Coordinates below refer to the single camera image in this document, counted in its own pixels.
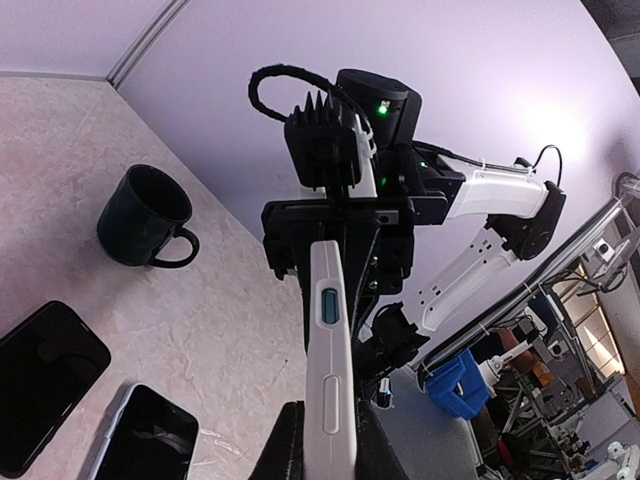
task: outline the white wall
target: white wall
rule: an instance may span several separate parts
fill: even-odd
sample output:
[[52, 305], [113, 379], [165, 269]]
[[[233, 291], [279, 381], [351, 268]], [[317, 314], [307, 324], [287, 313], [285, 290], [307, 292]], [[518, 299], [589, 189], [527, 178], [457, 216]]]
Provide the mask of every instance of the white wall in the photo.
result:
[[105, 77], [167, 0], [2, 0], [0, 72]]
[[[343, 67], [396, 77], [423, 97], [416, 137], [461, 154], [509, 164], [559, 145], [568, 202], [547, 253], [606, 202], [618, 172], [640, 165], [640, 101], [578, 0], [192, 0], [121, 92], [256, 236], [264, 203], [297, 190], [282, 125], [247, 100], [251, 73], [277, 62], [331, 79]], [[288, 112], [306, 87], [271, 80], [262, 91]], [[550, 152], [540, 176], [556, 174]], [[420, 229], [403, 296], [417, 294], [483, 221]], [[429, 348], [535, 264], [488, 281]]]

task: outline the smartphone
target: smartphone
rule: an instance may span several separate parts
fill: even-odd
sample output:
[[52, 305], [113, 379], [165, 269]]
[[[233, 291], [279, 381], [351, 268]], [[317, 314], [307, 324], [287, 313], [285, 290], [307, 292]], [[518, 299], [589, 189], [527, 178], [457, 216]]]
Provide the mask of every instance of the smartphone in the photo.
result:
[[193, 415], [135, 384], [113, 417], [89, 480], [185, 480], [198, 430]]
[[107, 347], [61, 302], [0, 340], [0, 474], [22, 476], [111, 362]]

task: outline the metal frame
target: metal frame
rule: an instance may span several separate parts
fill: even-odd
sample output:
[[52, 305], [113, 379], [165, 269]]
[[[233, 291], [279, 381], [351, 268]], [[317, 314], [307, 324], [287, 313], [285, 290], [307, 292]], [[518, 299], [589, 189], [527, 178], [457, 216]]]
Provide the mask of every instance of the metal frame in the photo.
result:
[[170, 0], [158, 15], [151, 20], [107, 75], [107, 82], [113, 85], [113, 88], [118, 90], [122, 86], [149, 48], [158, 40], [160, 34], [166, 30], [189, 1]]

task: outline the wire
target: wire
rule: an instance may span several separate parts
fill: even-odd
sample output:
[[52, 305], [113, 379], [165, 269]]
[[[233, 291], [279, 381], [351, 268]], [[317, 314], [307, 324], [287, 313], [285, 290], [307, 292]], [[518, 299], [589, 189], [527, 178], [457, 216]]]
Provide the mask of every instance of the wire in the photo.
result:
[[517, 167], [506, 167], [504, 165], [495, 165], [492, 163], [483, 163], [478, 160], [473, 160], [472, 158], [463, 157], [462, 155], [458, 155], [457, 153], [453, 153], [451, 150], [447, 150], [446, 148], [439, 147], [437, 145], [432, 145], [430, 143], [413, 141], [411, 142], [411, 146], [416, 150], [426, 150], [428, 152], [437, 153], [439, 155], [444, 155], [446, 157], [453, 158], [455, 160], [460, 160], [461, 162], [467, 163], [469, 165], [473, 165], [474, 167], [480, 168], [489, 168], [493, 170], [501, 170], [503, 172], [509, 173], [519, 173], [522, 175], [526, 175], [528, 171], [524, 168]]
[[542, 150], [540, 150], [540, 153], [538, 154], [538, 159], [536, 160], [536, 163], [533, 164], [533, 169], [534, 170], [536, 169], [536, 167], [540, 164], [540, 160], [542, 160], [542, 156], [544, 155], [544, 152], [546, 152], [550, 148], [558, 152], [558, 181], [556, 182], [556, 186], [560, 187], [560, 182], [562, 181], [563, 161], [562, 161], [562, 152], [558, 147], [556, 147], [555, 145], [547, 145]]
[[518, 317], [514, 317], [514, 318], [510, 318], [508, 320], [505, 320], [501, 323], [498, 323], [496, 325], [491, 325], [491, 328], [489, 329], [489, 331], [495, 331], [498, 330], [500, 328], [510, 328], [510, 327], [514, 327], [516, 326], [521, 320], [529, 320], [531, 322], [533, 322], [533, 317], [531, 317], [531, 315], [520, 315]]
[[319, 88], [323, 92], [331, 93], [331, 95], [342, 100], [345, 104], [350, 106], [360, 116], [361, 120], [364, 122], [364, 127], [367, 133], [373, 133], [373, 128], [371, 128], [371, 123], [369, 122], [367, 114], [364, 113], [364, 110], [362, 110], [360, 105], [358, 105], [349, 95], [347, 95], [344, 90], [338, 88], [336, 85], [331, 83], [330, 80], [324, 78], [321, 75], [305, 70], [304, 68], [294, 67], [293, 65], [270, 65], [253, 72], [253, 75], [251, 75], [251, 80], [249, 81], [249, 100], [251, 101], [251, 105], [253, 105], [253, 108], [258, 110], [263, 115], [266, 115], [267, 117], [274, 120], [278, 120], [279, 122], [285, 122], [288, 118], [286, 115], [270, 109], [262, 102], [262, 100], [260, 100], [258, 86], [264, 79], [270, 77], [297, 78], [298, 80], [302, 80], [310, 85], [313, 85], [316, 88]]

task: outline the table surface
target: table surface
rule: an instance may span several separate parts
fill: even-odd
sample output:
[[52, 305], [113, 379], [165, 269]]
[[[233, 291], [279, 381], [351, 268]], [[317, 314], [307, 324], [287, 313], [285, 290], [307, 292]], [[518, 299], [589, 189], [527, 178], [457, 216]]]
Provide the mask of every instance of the table surface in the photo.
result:
[[[113, 357], [23, 478], [84, 480], [138, 381], [200, 421], [191, 480], [247, 478], [283, 403], [304, 397], [295, 283], [275, 279], [260, 243], [106, 83], [0, 78], [0, 159], [0, 336], [56, 299]], [[96, 239], [135, 163], [166, 171], [192, 200], [202, 250], [186, 268], [124, 267]], [[171, 242], [166, 257], [188, 248]]]

